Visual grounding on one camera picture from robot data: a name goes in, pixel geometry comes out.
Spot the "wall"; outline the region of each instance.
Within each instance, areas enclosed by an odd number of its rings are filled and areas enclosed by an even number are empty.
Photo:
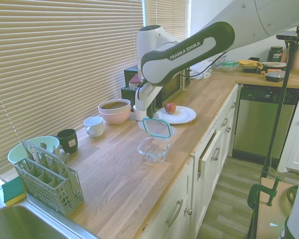
[[[203,28],[231,2],[232,0],[191,0],[190,34],[193,35]],[[272,36],[229,51],[226,54],[226,60],[238,61],[250,57],[259,57],[260,61],[267,61],[268,51],[271,46],[285,46],[285,43],[277,40],[276,36]]]

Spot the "red apple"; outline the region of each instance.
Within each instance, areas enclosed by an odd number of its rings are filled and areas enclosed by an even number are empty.
[[[167,103],[165,105],[165,110],[167,113],[169,113],[171,115],[171,114],[175,113],[176,105],[173,102]]]

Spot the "white mug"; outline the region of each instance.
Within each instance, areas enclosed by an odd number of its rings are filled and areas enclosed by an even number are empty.
[[[99,137],[104,133],[103,119],[102,117],[95,116],[84,120],[83,125],[86,133],[89,137]]]
[[[142,121],[147,116],[147,112],[137,110],[136,105],[133,106],[133,110],[134,110],[135,118],[137,121]]]

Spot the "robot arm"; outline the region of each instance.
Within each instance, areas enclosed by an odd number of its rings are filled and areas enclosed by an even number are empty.
[[[146,82],[137,90],[136,108],[146,110],[161,88],[183,69],[296,26],[299,0],[234,0],[182,42],[159,25],[141,28],[137,49]]]

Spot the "cabinet handle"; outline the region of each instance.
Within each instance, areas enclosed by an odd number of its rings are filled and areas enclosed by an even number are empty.
[[[217,148],[215,149],[214,155],[211,157],[211,160],[213,160],[213,161],[217,161],[217,160],[218,160],[219,152],[220,152],[220,147],[217,147]]]
[[[228,122],[228,118],[225,118],[224,122],[221,124],[221,126],[225,126],[227,124],[227,122]]]
[[[185,208],[185,211],[184,211],[184,213],[187,213],[187,215],[191,215],[192,213],[193,213],[193,211],[192,211],[192,209],[187,209],[187,208]]]
[[[230,109],[233,109],[235,106],[236,106],[236,102],[234,102],[234,103],[231,105]]]
[[[229,133],[230,130],[231,130],[231,127],[230,127],[230,126],[227,126],[226,129],[225,129],[225,131],[226,131],[227,133]]]
[[[184,202],[184,200],[178,200],[177,201],[178,209],[177,209],[176,214],[170,220],[169,219],[166,220],[166,222],[168,224],[168,227],[170,227],[173,224],[173,222],[176,220],[176,218],[177,218],[177,216],[178,216],[178,214],[181,210],[181,207],[183,206],[183,202]]]

